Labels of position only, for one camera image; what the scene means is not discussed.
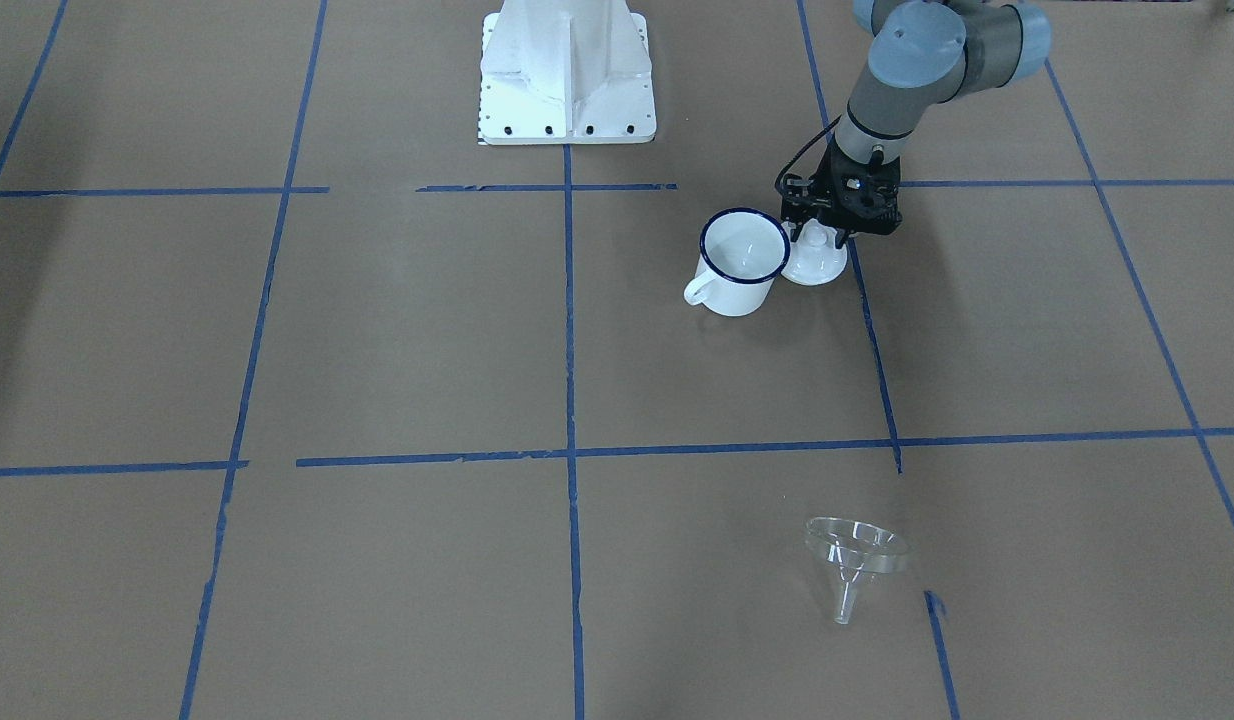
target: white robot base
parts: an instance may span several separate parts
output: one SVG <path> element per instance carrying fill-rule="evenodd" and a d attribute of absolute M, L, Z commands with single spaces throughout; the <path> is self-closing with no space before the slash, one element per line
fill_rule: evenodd
<path fill-rule="evenodd" d="M 648 22 L 626 0 L 506 0 L 484 19 L 485 144 L 648 142 Z"/>

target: black cable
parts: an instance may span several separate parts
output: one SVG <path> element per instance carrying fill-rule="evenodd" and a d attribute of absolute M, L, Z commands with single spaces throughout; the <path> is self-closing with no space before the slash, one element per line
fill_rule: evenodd
<path fill-rule="evenodd" d="M 798 149 L 798 152 L 796 152 L 795 157 L 790 159 L 790 163 L 786 163 L 786 167 L 782 168 L 780 173 L 777 173 L 777 179 L 775 182 L 772 182 L 772 189 L 777 191 L 777 195 L 782 196 L 782 200 L 790 200 L 791 203 L 798 203 L 800 201 L 800 196 L 787 195 L 785 188 L 782 188 L 782 183 L 781 182 L 784 179 L 786 179 L 786 173 L 790 173 L 790 169 L 795 168 L 795 163 L 797 163 L 797 161 L 800 158 L 803 158 L 805 152 L 808 152 L 810 147 L 812 147 L 813 144 L 817 144 L 818 140 L 822 140 L 823 137 L 827 136 L 827 133 L 829 133 L 833 128 L 835 128 L 835 126 L 840 122 L 840 119 L 833 119 L 830 121 L 830 123 L 828 123 L 828 126 L 826 126 L 826 127 L 822 128 L 822 132 L 818 132 L 817 136 L 813 137 L 813 140 L 810 140 L 808 142 L 805 143 L 803 147 L 800 147 L 800 149 Z"/>

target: floor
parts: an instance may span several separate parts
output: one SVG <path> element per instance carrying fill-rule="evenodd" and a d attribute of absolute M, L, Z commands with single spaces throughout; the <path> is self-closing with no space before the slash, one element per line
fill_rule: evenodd
<path fill-rule="evenodd" d="M 575 149 L 476 146 L 494 10 L 0 0 L 0 719 L 1234 719 L 1234 14 L 1046 4 L 727 319 L 849 6 L 632 0 Z M 847 626 L 814 515 L 914 547 Z"/>

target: white enamel mug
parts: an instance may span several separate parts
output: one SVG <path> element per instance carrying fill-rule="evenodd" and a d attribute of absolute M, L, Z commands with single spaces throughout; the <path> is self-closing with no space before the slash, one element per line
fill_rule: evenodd
<path fill-rule="evenodd" d="M 749 315 L 787 261 L 790 237 L 777 220 L 749 207 L 724 210 L 701 228 L 698 269 L 684 300 L 731 317 Z"/>

